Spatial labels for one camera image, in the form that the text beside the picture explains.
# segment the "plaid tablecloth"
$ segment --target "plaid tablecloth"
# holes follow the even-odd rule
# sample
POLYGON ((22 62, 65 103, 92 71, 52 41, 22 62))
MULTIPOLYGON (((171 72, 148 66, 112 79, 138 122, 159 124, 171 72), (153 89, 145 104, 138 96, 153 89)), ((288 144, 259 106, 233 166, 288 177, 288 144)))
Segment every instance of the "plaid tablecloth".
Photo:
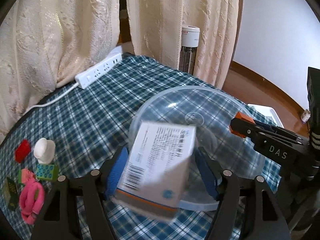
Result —
MULTIPOLYGON (((32 154, 22 164, 14 161, 14 151, 24 138, 32 147, 41 137, 53 140, 56 143, 54 163, 59 166, 60 174, 69 178, 84 176, 90 170, 100 168, 127 139, 131 120, 145 101, 165 89, 185 85, 214 88, 149 57, 124 59, 86 90, 76 88, 57 103, 36 109, 9 135, 0 148, 1 186, 7 176, 16 179, 19 169, 36 169, 32 154)), ((69 87, 64 87, 50 100, 69 87)), ((255 119, 271 123, 252 108, 245 107, 255 119)), ((279 183, 278 172, 279 165, 266 158, 262 175, 272 190, 276 190, 279 183)), ((0 208, 17 234, 22 239, 30 239, 32 227, 22 220, 18 209, 12 212, 6 208, 2 194, 0 208)), ((111 201, 105 202, 105 209, 119 239, 204 239, 214 215, 214 212, 180 210, 171 223, 165 224, 137 215, 111 201)), ((90 239, 80 197, 78 212, 84 239, 90 239)), ((234 229, 232 238, 238 236, 239 230, 234 229)))

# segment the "pink scrunchie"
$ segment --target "pink scrunchie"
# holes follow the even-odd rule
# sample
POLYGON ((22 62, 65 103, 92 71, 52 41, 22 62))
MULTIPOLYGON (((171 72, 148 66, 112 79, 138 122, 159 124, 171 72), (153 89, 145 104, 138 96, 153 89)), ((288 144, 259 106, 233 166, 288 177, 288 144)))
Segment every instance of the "pink scrunchie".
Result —
POLYGON ((44 203, 44 189, 34 178, 27 181, 19 197, 19 206, 23 220, 33 225, 44 203), (39 190, 38 197, 35 200, 36 191, 39 190))

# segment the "white power strip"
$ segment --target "white power strip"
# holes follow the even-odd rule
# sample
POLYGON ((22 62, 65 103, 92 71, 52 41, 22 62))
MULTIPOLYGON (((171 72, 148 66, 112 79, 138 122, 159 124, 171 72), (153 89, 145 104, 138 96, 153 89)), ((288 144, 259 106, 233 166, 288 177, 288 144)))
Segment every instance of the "white power strip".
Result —
POLYGON ((104 60, 75 76, 76 82, 82 89, 109 72, 116 64, 122 61, 121 53, 110 53, 104 60))

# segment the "blue logo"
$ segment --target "blue logo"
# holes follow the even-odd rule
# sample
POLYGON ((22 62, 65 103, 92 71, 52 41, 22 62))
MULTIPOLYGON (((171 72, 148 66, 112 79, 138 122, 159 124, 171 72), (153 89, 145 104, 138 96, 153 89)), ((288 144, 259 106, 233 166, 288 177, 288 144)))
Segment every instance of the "blue logo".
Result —
POLYGON ((165 189, 162 193, 162 197, 165 199, 172 199, 173 197, 173 191, 169 189, 165 189))

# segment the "white wall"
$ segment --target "white wall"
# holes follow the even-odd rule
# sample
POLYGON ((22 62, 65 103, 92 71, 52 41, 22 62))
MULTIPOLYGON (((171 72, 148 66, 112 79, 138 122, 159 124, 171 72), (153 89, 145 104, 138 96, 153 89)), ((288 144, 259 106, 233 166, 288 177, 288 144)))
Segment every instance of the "white wall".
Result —
POLYGON ((305 0, 244 0, 234 61, 309 108, 307 71, 320 69, 320 23, 305 0))

